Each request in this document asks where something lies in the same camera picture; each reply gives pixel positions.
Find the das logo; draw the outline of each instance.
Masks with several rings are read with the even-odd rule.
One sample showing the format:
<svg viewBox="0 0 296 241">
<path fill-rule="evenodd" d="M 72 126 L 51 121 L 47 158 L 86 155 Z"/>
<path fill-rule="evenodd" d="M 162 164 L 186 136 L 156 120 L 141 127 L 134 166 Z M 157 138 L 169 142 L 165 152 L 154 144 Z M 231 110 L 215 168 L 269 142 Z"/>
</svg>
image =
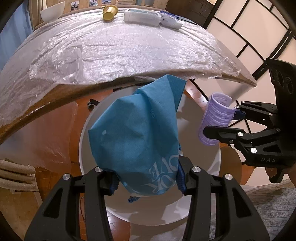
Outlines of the das logo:
<svg viewBox="0 0 296 241">
<path fill-rule="evenodd" d="M 265 157 L 263 157 L 262 159 L 261 159 L 261 162 L 276 162 L 276 159 L 272 159 L 272 158 L 265 158 Z"/>
</svg>

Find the white bowl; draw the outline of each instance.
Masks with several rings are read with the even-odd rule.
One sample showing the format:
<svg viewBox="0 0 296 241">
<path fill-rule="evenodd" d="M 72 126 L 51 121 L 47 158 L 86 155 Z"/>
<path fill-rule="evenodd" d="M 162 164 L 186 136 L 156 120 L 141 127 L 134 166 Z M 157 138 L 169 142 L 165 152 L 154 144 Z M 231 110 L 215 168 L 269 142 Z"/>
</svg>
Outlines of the white bowl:
<svg viewBox="0 0 296 241">
<path fill-rule="evenodd" d="M 88 130 L 100 115 L 118 98 L 132 95 L 139 88 L 132 86 L 118 90 L 101 101 L 86 120 L 79 142 L 79 163 L 82 174 L 95 168 L 96 162 L 91 154 Z M 198 128 L 203 110 L 195 101 L 183 94 L 177 111 L 179 142 L 185 156 L 193 165 L 200 166 L 208 173 L 218 176 L 221 163 L 219 145 L 205 146 L 198 139 Z M 106 209 L 116 217 L 130 223 L 158 226 L 176 222 L 188 216 L 191 196 L 183 196 L 174 185 L 159 196 L 140 198 L 128 203 L 130 193 L 120 183 L 112 196 L 105 196 Z"/>
<path fill-rule="evenodd" d="M 48 7 L 40 12 L 41 18 L 46 23 L 53 22 L 63 14 L 64 8 L 65 2 Z"/>
</svg>

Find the white box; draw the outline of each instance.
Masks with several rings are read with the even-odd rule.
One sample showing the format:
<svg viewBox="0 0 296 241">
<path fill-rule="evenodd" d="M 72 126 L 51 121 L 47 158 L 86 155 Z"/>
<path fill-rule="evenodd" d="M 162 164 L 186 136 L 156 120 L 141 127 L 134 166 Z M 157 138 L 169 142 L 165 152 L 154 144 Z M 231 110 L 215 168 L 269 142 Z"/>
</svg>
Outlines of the white box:
<svg viewBox="0 0 296 241">
<path fill-rule="evenodd" d="M 159 13 L 140 9 L 128 9 L 123 17 L 123 21 L 126 23 L 138 23 L 149 26 L 158 26 L 160 19 L 161 15 Z"/>
</svg>

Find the blue fabric bag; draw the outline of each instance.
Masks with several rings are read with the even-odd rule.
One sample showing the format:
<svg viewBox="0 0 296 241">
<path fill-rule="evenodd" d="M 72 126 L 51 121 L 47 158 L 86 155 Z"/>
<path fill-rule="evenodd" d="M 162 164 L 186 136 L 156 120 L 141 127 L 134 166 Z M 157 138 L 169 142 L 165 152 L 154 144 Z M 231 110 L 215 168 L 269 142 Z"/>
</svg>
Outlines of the blue fabric bag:
<svg viewBox="0 0 296 241">
<path fill-rule="evenodd" d="M 178 170 L 178 109 L 186 81 L 172 75 L 117 99 L 89 130 L 97 165 L 130 193 L 160 195 Z"/>
</svg>

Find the bubble wrap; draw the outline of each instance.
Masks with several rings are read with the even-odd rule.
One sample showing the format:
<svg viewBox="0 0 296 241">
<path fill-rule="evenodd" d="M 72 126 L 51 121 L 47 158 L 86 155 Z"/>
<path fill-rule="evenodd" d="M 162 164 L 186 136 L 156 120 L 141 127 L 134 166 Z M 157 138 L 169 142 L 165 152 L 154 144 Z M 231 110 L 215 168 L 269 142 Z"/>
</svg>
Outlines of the bubble wrap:
<svg viewBox="0 0 296 241">
<path fill-rule="evenodd" d="M 119 77 L 182 79 L 238 76 L 239 68 L 200 26 L 182 29 L 104 22 L 102 9 L 72 14 L 34 31 L 0 73 L 0 125 L 11 123 L 58 84 L 90 85 Z"/>
</svg>

